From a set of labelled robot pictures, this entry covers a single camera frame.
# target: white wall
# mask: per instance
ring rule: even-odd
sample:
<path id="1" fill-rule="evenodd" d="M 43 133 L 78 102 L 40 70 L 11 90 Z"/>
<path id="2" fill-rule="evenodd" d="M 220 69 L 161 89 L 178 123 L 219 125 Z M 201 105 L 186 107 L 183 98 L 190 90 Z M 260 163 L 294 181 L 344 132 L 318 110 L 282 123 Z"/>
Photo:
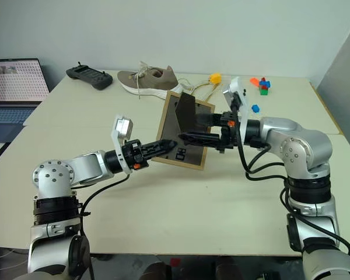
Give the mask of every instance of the white wall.
<path id="1" fill-rule="evenodd" d="M 350 35 L 321 81 L 318 92 L 350 143 Z"/>
<path id="2" fill-rule="evenodd" d="M 0 58 L 39 57 L 52 85 L 139 60 L 318 85 L 349 32 L 350 0 L 0 0 Z"/>

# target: sneaker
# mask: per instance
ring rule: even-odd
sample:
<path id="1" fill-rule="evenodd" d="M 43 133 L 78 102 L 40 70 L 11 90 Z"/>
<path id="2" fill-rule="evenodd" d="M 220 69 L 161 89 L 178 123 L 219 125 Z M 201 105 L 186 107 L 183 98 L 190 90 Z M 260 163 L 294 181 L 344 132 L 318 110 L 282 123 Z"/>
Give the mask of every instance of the sneaker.
<path id="1" fill-rule="evenodd" d="M 178 83 L 173 69 L 151 67 L 141 61 L 139 72 L 120 71 L 117 75 L 122 87 L 130 93 L 154 95 L 166 99 L 167 91 L 182 93 L 183 87 Z"/>

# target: red block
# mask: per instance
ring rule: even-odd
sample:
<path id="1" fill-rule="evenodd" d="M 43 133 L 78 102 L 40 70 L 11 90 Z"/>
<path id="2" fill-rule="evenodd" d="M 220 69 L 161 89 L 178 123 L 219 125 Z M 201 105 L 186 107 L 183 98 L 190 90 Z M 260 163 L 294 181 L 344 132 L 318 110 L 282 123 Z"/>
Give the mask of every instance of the red block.
<path id="1" fill-rule="evenodd" d="M 170 259 L 170 266 L 171 267 L 178 267 L 180 265 L 180 258 L 171 258 Z"/>

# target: laptop screen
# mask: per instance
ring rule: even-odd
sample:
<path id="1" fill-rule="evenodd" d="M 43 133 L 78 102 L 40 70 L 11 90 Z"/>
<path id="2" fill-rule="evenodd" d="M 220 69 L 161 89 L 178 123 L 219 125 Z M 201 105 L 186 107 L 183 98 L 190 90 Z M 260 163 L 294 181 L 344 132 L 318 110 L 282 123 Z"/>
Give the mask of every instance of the laptop screen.
<path id="1" fill-rule="evenodd" d="M 0 105 L 39 104 L 48 94 L 38 59 L 0 59 Z"/>

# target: blue block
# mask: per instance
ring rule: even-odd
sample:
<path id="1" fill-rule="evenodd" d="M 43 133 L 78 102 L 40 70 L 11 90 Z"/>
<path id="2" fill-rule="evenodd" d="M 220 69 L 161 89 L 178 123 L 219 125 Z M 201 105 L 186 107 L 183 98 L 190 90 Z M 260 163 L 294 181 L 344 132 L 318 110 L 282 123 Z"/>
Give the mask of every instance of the blue block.
<path id="1" fill-rule="evenodd" d="M 256 105 L 256 104 L 254 104 L 252 107 L 251 107 L 251 109 L 253 110 L 253 112 L 255 112 L 255 113 L 259 113 L 259 106 L 258 105 Z"/>
<path id="2" fill-rule="evenodd" d="M 271 83 L 268 80 L 262 80 L 259 82 L 260 86 L 266 86 L 267 88 L 271 87 Z"/>

